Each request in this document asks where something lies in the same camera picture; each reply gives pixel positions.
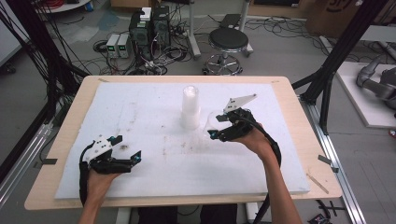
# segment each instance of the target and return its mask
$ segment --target person's right hand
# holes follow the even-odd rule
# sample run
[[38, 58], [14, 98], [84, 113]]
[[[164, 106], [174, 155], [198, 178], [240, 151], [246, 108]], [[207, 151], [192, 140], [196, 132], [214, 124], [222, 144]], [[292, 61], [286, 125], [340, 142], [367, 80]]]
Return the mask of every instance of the person's right hand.
[[256, 153], [260, 159], [264, 159], [268, 153], [272, 153], [271, 145], [268, 139], [257, 128], [254, 128], [247, 135], [236, 138], [233, 142], [244, 144], [252, 152]]

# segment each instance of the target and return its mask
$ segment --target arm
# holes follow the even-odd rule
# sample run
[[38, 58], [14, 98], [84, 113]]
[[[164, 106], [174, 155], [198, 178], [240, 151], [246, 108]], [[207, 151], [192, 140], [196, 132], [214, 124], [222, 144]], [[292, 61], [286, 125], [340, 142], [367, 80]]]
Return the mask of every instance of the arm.
[[268, 192], [271, 195], [271, 215], [274, 223], [302, 223], [277, 164], [276, 156], [265, 136], [256, 128], [235, 139], [256, 153], [265, 169]]
[[113, 179], [120, 174], [100, 175], [94, 170], [90, 170], [88, 178], [88, 197], [82, 210], [79, 224], [95, 223], [99, 209], [102, 206], [107, 190], [110, 188]]

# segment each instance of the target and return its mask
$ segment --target cardboard box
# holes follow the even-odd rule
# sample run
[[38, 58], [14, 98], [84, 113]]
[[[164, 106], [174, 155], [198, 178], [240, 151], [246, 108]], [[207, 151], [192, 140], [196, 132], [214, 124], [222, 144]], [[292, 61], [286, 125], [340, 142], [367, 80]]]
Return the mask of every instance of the cardboard box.
[[157, 0], [111, 0], [112, 7], [155, 7]]
[[311, 35], [338, 38], [345, 31], [360, 5], [357, 0], [318, 0], [306, 19]]

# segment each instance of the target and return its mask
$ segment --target wooden tabletop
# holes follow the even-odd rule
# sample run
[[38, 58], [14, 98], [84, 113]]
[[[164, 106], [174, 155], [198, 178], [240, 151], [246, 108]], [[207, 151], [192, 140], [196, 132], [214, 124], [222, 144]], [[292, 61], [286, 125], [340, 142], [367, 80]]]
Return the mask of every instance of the wooden tabletop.
[[[318, 160], [318, 155], [325, 155], [294, 90], [285, 77], [92, 76], [85, 77], [49, 151], [48, 158], [58, 160], [55, 165], [43, 165], [41, 168], [26, 199], [26, 209], [44, 210], [81, 207], [79, 200], [56, 200], [54, 199], [54, 195], [62, 178], [69, 150], [78, 136], [80, 125], [90, 108], [96, 89], [101, 82], [271, 84], [311, 188], [308, 193], [291, 195], [292, 199], [338, 198], [342, 195], [341, 188], [331, 167], [327, 163]], [[105, 200], [103, 206], [123, 207], [171, 204], [247, 203], [263, 201], [264, 198], [265, 195], [113, 198]]]

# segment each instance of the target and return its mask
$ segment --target black stool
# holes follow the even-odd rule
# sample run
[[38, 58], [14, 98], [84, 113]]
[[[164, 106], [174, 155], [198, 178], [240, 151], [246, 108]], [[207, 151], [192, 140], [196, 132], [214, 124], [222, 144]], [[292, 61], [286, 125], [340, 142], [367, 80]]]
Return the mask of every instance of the black stool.
[[209, 44], [221, 54], [212, 55], [207, 59], [204, 75], [209, 72], [216, 75], [236, 75], [242, 72], [239, 61], [228, 53], [245, 50], [248, 46], [248, 37], [239, 30], [233, 28], [219, 28], [209, 35]]

